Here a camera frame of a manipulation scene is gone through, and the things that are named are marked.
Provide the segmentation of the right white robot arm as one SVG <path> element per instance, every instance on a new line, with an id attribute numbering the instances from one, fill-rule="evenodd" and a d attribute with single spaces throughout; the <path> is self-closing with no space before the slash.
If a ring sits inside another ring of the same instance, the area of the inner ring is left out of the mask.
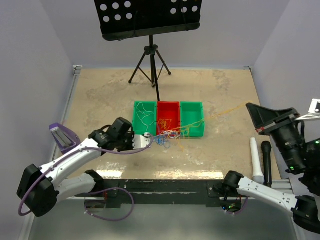
<path id="1" fill-rule="evenodd" d="M 295 108 L 273 110 L 253 103 L 247 110 L 259 135 L 270 136 L 276 144 L 288 174 L 298 179 L 310 195 L 286 194 L 259 184 L 241 173 L 230 170 L 222 181 L 224 197 L 236 194 L 252 197 L 286 212 L 299 227 L 320 232 L 320 140 L 305 140 L 305 121 L 319 120 L 320 101 L 312 99 L 308 113 Z"/>

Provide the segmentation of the green bin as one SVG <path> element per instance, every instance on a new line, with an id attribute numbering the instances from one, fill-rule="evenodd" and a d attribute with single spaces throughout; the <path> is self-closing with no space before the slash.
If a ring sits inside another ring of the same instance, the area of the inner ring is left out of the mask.
<path id="1" fill-rule="evenodd" d="M 180 132 L 184 137 L 202 138 L 205 133 L 202 102 L 180 102 Z"/>
<path id="2" fill-rule="evenodd" d="M 135 101 L 133 106 L 132 126 L 138 135 L 151 133 L 156 135 L 157 102 Z"/>

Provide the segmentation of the red bin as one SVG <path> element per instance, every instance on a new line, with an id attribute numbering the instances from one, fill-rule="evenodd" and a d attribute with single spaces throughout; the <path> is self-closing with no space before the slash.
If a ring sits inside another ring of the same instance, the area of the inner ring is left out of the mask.
<path id="1" fill-rule="evenodd" d="M 181 126 L 180 103 L 178 101 L 158 101 L 156 109 L 156 134 L 177 130 Z"/>

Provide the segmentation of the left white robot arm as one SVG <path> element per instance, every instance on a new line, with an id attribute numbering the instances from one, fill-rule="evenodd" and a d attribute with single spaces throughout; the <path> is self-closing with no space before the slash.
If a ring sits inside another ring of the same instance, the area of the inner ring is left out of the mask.
<path id="1" fill-rule="evenodd" d="M 132 124 L 118 117 L 112 125 L 94 130 L 80 145 L 50 163 L 25 168 L 17 190 L 21 199 L 18 214 L 33 213 L 42 217 L 59 202 L 75 195 L 90 193 L 99 196 L 104 190 L 104 180 L 94 170 L 79 177 L 69 176 L 88 162 L 103 156 L 133 149 Z"/>

